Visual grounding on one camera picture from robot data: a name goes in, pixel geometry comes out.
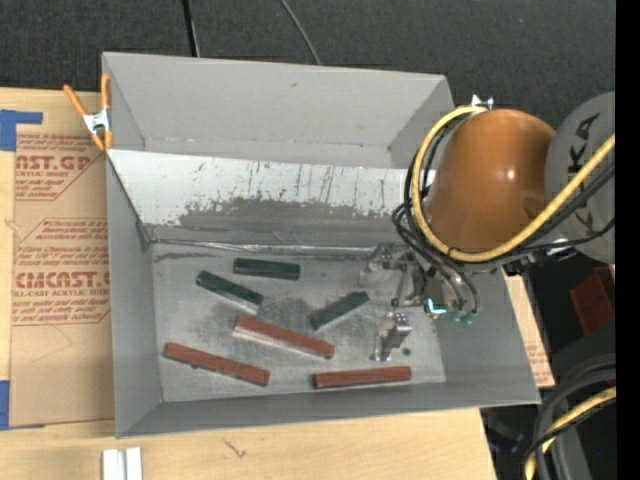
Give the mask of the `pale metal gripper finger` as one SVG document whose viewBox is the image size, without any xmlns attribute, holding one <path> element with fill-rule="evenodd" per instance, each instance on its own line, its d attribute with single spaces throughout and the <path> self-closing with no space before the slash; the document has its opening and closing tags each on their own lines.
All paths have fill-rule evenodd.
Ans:
<svg viewBox="0 0 640 480">
<path fill-rule="evenodd" d="M 370 288 L 389 281 L 393 275 L 393 257 L 390 253 L 381 253 L 369 258 L 363 270 L 359 272 L 358 286 Z"/>
<path fill-rule="evenodd" d="M 412 330 L 413 327 L 406 312 L 387 313 L 377 324 L 372 358 L 376 362 L 388 361 L 392 351 L 402 345 Z"/>
</svg>

